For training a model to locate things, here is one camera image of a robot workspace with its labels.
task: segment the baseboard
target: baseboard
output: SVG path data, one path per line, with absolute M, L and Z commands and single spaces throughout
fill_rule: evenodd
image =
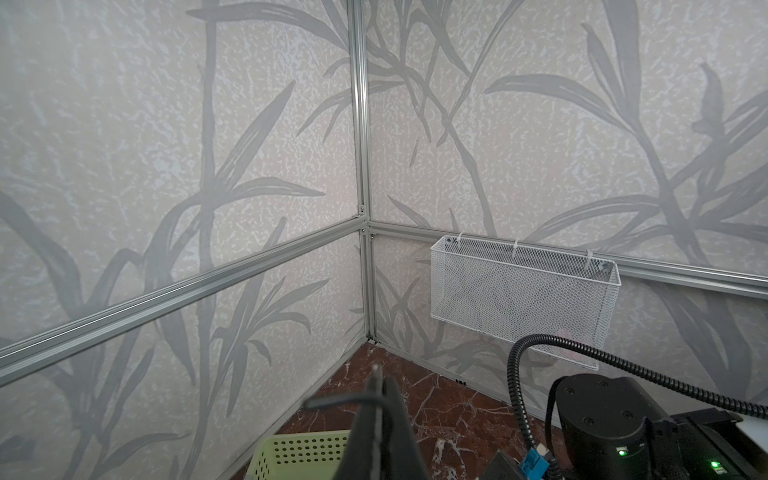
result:
M 492 399 L 498 400 L 499 402 L 505 403 L 509 405 L 509 394 L 504 392 L 499 392 L 494 389 L 490 389 L 487 386 L 484 386 L 480 383 L 475 382 L 469 377 L 463 376 L 461 374 L 452 372 L 445 367 L 441 367 L 439 365 L 436 365 L 429 360 L 423 359 L 420 356 L 413 355 L 412 353 L 406 352 L 405 350 L 401 350 L 399 348 L 395 348 L 394 346 L 387 345 L 385 343 L 375 343 L 373 340 L 369 340 L 369 342 L 374 343 L 376 346 L 382 347 L 384 350 L 394 353 L 397 356 L 401 356 L 402 358 L 409 360 L 411 362 L 414 362 L 416 365 L 423 366 L 427 370 L 432 370 L 435 373 L 438 373 L 439 375 L 442 375 L 444 377 L 447 377 L 449 379 L 458 379 L 464 382 L 467 387 L 482 393 L 485 396 L 489 396 Z M 533 415 L 537 419 L 540 419 L 541 421 L 544 421 L 546 412 L 537 406 L 525 406 L 525 409 L 528 411 L 530 415 Z M 560 428 L 560 419 L 557 415 L 552 416 L 552 425 Z
M 318 390 L 320 390 L 320 387 L 325 384 L 325 382 L 328 381 L 329 378 L 333 376 L 334 373 L 336 373 L 336 370 L 340 369 L 342 365 L 344 365 L 347 360 L 352 358 L 352 355 L 357 351 L 358 348 L 362 344 L 364 344 L 367 341 L 365 337 L 361 338 L 360 341 L 353 346 L 351 346 L 344 355 L 339 359 L 338 362 L 334 363 L 331 368 L 328 369 L 327 372 L 323 373 L 320 378 L 317 379 L 316 382 L 312 384 L 312 386 L 309 387 L 309 389 L 301 395 L 301 397 L 296 400 L 296 402 L 288 407 L 288 409 L 278 418 L 270 427 L 261 435 L 259 435 L 259 438 L 256 439 L 253 444 L 248 447 L 245 452 L 243 452 L 239 457 L 237 457 L 237 460 L 234 461 L 232 465 L 230 465 L 227 470 L 224 471 L 221 475 L 219 475 L 218 480 L 230 480 L 234 474 L 237 473 L 238 470 L 240 470 L 243 465 L 248 463 L 251 456 L 253 456 L 253 452 L 256 451 L 256 446 L 261 443 L 262 440 L 274 435 L 278 430 L 280 430 L 280 427 L 282 427 L 285 422 L 290 419 L 294 413 L 298 412 L 301 408 L 301 405 L 304 404 L 304 401 L 307 400 L 309 397 L 313 396 Z

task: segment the vertical metal post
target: vertical metal post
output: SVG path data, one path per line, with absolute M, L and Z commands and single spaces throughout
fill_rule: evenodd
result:
M 371 176 L 369 170 L 368 65 L 366 57 L 366 20 L 364 0 L 347 0 L 349 26 L 349 66 L 352 72 L 352 113 L 355 127 L 357 159 L 358 214 L 370 218 Z M 376 270 L 373 266 L 372 235 L 368 228 L 360 230 L 360 264 L 362 269 L 362 301 L 366 332 L 376 339 Z

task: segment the green plastic basket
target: green plastic basket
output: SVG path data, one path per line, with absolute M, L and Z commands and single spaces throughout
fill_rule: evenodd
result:
M 349 430 L 273 435 L 253 454 L 246 480 L 331 480 Z

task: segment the white mesh basket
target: white mesh basket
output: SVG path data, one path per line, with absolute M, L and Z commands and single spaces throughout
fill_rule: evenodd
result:
M 621 286 L 615 262 L 446 235 L 432 246 L 432 316 L 515 342 L 549 333 L 601 349 Z M 597 370 L 586 356 L 532 349 Z

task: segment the black corrugated tube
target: black corrugated tube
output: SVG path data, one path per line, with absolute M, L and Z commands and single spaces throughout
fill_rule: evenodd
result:
M 525 411 L 525 404 L 523 403 L 523 392 L 520 387 L 520 357 L 523 352 L 530 346 L 534 345 L 552 345 L 559 346 L 560 348 L 571 350 L 572 352 L 580 353 L 599 360 L 606 365 L 615 366 L 618 369 L 622 369 L 625 372 L 629 372 L 632 375 L 645 379 L 649 382 L 653 382 L 657 385 L 661 385 L 674 392 L 682 393 L 689 396 L 692 399 L 699 400 L 704 403 L 709 403 L 712 406 L 724 410 L 730 410 L 731 412 L 738 413 L 740 415 L 747 415 L 750 417 L 757 417 L 758 419 L 768 419 L 768 407 L 757 405 L 756 403 L 744 402 L 742 400 L 732 399 L 730 397 L 722 396 L 719 393 L 710 392 L 709 390 L 700 389 L 699 387 L 688 385 L 680 380 L 673 379 L 666 375 L 662 375 L 659 372 L 654 372 L 643 366 L 639 366 L 636 363 L 632 363 L 628 360 L 619 358 L 610 353 L 596 349 L 592 346 L 585 345 L 583 343 L 575 342 L 573 340 L 564 339 L 555 335 L 528 335 L 518 340 L 509 351 L 509 357 L 507 359 L 507 387 L 509 388 L 509 401 L 512 409 L 515 411 L 515 418 L 518 420 L 518 427 L 525 440 L 525 448 L 533 449 L 536 447 L 536 441 L 533 438 L 533 432 L 531 426 L 528 423 L 528 417 Z M 553 470 L 558 470 L 559 467 L 553 465 Z

